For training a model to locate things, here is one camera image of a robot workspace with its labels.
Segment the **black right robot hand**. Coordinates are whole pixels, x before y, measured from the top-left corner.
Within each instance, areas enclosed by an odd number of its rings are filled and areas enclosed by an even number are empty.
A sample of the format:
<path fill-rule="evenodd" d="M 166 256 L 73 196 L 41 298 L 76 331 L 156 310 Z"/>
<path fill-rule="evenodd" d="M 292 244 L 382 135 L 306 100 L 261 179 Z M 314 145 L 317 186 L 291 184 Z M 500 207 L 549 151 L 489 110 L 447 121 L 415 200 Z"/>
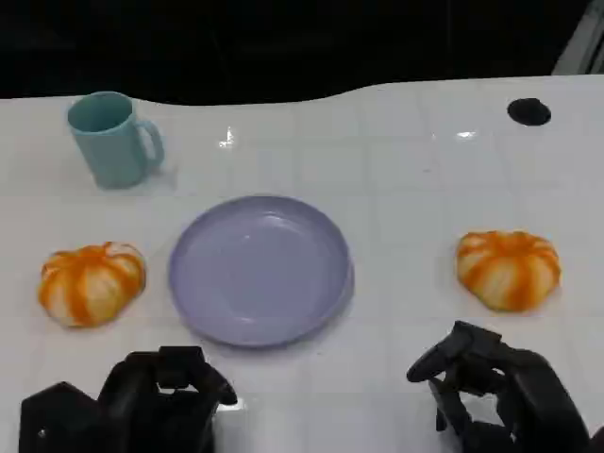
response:
<path fill-rule="evenodd" d="M 408 370 L 427 382 L 439 432 L 460 452 L 584 452 L 588 429 L 570 394 L 540 354 L 505 344 L 500 334 L 463 321 Z M 476 420 L 461 396 L 493 395 L 500 424 Z"/>

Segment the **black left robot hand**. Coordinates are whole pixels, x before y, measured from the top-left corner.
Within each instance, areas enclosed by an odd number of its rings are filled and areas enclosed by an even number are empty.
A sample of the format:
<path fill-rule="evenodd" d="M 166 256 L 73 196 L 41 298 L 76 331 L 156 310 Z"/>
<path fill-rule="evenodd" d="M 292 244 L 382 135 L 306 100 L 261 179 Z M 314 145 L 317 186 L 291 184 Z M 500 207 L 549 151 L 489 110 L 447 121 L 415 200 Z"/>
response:
<path fill-rule="evenodd" d="M 117 452 L 212 452 L 214 415 L 238 396 L 201 347 L 162 346 L 117 363 L 97 402 Z"/>

